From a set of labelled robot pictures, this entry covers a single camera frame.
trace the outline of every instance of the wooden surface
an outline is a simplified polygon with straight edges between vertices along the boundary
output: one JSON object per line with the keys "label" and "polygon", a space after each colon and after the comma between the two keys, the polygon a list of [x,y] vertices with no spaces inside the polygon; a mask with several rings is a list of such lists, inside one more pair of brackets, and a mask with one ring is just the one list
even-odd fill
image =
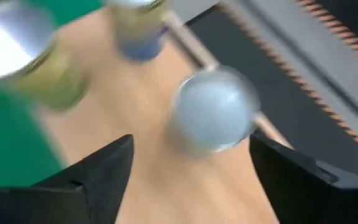
{"label": "wooden surface", "polygon": [[167,137],[173,94],[194,71],[175,43],[167,39],[151,62],[131,63],[114,50],[107,21],[99,11],[61,31],[92,84],[78,106],[60,114],[44,111],[41,118],[69,164],[134,135],[134,165],[117,223],[276,223],[246,140],[192,160]]}

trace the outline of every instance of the cylindrical container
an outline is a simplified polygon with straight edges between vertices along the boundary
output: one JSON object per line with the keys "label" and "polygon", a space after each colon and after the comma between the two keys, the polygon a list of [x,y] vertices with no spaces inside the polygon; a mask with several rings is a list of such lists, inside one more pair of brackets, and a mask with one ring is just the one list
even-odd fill
{"label": "cylindrical container", "polygon": [[82,99],[88,81],[54,33],[45,11],[0,1],[0,87],[63,110]]}
{"label": "cylindrical container", "polygon": [[255,88],[243,74],[227,67],[201,70],[180,85],[170,120],[172,137],[192,156],[205,157],[247,138],[258,110]]}
{"label": "cylindrical container", "polygon": [[133,60],[150,60],[162,49],[166,0],[109,0],[119,50]]}

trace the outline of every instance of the green mat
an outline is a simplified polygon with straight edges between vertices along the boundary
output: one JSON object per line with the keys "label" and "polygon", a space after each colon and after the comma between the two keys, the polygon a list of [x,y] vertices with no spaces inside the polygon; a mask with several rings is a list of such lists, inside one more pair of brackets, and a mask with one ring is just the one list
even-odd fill
{"label": "green mat", "polygon": [[[95,0],[32,0],[46,7],[58,25],[64,25],[99,7]],[[0,92],[0,187],[25,187],[62,166],[43,131],[19,102]]]}

